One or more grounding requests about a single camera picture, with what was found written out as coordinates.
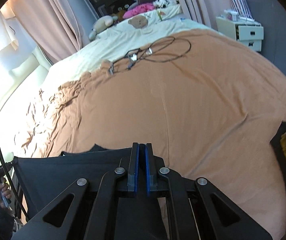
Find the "dark sleeve forearm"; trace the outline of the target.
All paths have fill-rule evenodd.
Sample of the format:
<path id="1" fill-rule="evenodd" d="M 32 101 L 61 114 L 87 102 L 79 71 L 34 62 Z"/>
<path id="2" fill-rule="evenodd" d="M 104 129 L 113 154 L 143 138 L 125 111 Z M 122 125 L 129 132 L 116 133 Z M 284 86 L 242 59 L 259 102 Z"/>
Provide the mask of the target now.
<path id="1" fill-rule="evenodd" d="M 0 236 L 2 239 L 12 239 L 14 216 L 10 209 L 0 205 Z"/>

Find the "person's left hand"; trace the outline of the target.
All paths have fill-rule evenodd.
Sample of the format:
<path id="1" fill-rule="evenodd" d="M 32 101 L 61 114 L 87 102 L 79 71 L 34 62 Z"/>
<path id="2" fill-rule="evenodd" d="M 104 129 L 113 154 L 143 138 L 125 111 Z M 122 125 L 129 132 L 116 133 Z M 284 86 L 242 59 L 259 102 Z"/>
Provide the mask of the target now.
<path id="1" fill-rule="evenodd" d="M 5 179 L 0 182 L 0 207 L 8 208 L 8 200 L 12 197 L 11 190 Z"/>

